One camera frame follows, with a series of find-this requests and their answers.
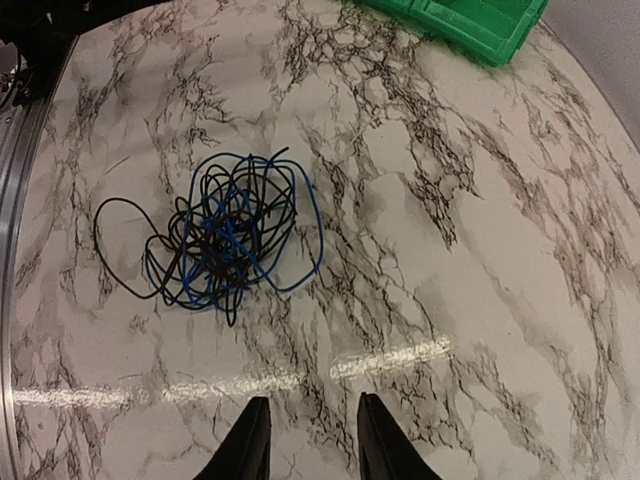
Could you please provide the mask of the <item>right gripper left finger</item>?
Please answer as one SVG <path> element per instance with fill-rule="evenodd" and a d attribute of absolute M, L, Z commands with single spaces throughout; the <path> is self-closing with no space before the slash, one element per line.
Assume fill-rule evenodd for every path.
<path fill-rule="evenodd" d="M 194 480 L 270 478 L 271 418 L 266 397 L 253 397 Z"/>

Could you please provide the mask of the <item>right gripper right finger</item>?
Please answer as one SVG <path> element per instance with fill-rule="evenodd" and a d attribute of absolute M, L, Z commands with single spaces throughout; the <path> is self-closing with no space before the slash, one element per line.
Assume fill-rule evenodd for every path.
<path fill-rule="evenodd" d="M 441 480 L 377 394 L 360 396 L 357 437 L 361 479 Z"/>

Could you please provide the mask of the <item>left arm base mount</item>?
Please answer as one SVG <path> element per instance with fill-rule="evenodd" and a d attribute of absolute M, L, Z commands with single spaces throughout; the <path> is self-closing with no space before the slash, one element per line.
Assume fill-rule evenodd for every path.
<path fill-rule="evenodd" d="M 111 19 L 117 1 L 3 1 L 1 42 L 16 49 L 16 68 L 3 106 L 26 103 L 37 93 L 69 39 Z"/>

